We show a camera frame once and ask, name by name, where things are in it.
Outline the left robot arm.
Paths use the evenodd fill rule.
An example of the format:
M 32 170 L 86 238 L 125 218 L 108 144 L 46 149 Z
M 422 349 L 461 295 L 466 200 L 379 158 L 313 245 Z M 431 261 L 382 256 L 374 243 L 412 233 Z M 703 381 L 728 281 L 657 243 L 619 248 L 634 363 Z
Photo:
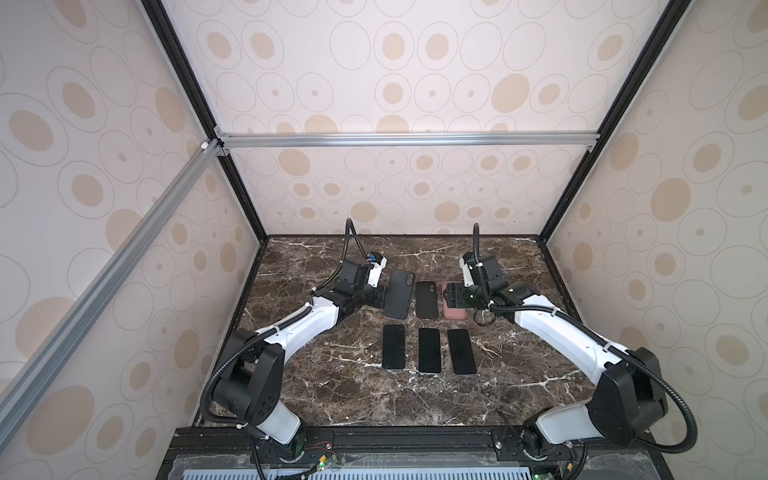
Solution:
M 386 257 L 378 252 L 362 263 L 342 260 L 328 284 L 314 288 L 296 311 L 268 327 L 234 332 L 203 387 L 204 419 L 234 424 L 282 445 L 297 442 L 302 421 L 281 401 L 285 365 L 361 307 L 382 307 L 379 280 L 386 265 Z

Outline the black phone case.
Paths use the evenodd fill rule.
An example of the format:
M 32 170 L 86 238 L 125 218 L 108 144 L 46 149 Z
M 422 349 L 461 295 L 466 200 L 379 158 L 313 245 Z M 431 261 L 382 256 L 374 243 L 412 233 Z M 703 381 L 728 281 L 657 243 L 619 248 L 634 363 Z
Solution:
M 416 283 L 415 313 L 419 319 L 423 320 L 434 320 L 438 317 L 438 291 L 434 282 Z

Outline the black phone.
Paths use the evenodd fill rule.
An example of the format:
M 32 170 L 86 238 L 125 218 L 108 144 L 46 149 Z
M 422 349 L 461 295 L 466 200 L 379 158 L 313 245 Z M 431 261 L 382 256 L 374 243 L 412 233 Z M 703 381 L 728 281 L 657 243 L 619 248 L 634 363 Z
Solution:
M 418 371 L 439 374 L 442 370 L 440 331 L 434 328 L 420 328 L 418 335 Z
M 387 370 L 403 370 L 405 366 L 405 327 L 385 325 L 382 340 L 382 367 Z

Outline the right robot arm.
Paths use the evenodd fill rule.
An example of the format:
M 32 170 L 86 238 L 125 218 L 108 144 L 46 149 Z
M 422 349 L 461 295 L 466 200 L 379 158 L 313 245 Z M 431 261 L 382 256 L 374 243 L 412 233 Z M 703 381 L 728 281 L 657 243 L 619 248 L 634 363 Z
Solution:
M 661 453 L 693 449 L 698 426 L 692 410 L 661 374 L 657 357 L 646 348 L 632 350 L 596 333 L 556 307 L 536 287 L 510 282 L 493 256 L 464 254 L 462 280 L 443 294 L 451 308 L 503 317 L 535 334 L 570 360 L 595 386 L 586 401 L 544 409 L 526 420 L 521 442 L 532 459 L 569 441 L 605 439 L 616 445 L 642 444 Z M 676 405 L 684 437 L 672 445 L 643 439 L 643 433 Z

